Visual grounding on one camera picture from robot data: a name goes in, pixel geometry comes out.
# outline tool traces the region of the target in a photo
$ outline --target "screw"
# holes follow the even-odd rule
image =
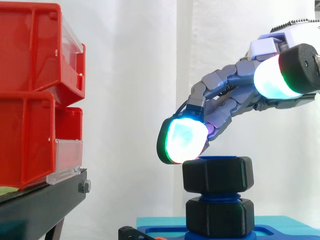
[[[88,194],[91,190],[91,181],[86,179],[81,183],[80,192],[83,194]]]

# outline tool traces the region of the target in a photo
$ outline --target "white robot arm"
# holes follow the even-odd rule
[[[318,53],[317,20],[290,21],[261,35],[236,64],[205,75],[192,87],[188,100],[162,125],[157,142],[159,158],[166,164],[176,164],[198,157],[209,141],[228,127],[232,117],[242,113],[288,109],[314,101],[320,90]],[[202,122],[207,131],[201,126],[192,129],[182,121],[180,125],[178,121],[171,124],[185,118]],[[188,141],[200,132],[207,133],[206,139]],[[189,157],[188,150],[195,145],[197,150]]]

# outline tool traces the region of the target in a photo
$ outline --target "white backdrop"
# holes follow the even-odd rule
[[[202,76],[235,63],[276,25],[314,18],[313,0],[55,0],[86,44],[83,167],[86,200],[62,240],[113,240],[136,217],[182,216],[191,197],[181,165],[162,164],[158,131]],[[258,215],[320,227],[320,102],[233,119],[207,155],[252,158],[243,197]]]

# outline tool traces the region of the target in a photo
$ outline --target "red storage bin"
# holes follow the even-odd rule
[[[0,187],[24,189],[79,174],[82,110],[50,92],[0,92]]]
[[[78,102],[85,52],[58,4],[0,1],[1,92],[51,92],[59,107]]]

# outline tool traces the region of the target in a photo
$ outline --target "black hexagonal nut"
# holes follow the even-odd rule
[[[254,185],[252,161],[246,156],[185,161],[182,172],[189,193],[242,193]]]
[[[222,203],[190,199],[186,207],[186,227],[206,238],[244,238],[255,227],[254,204],[248,199],[240,203]]]

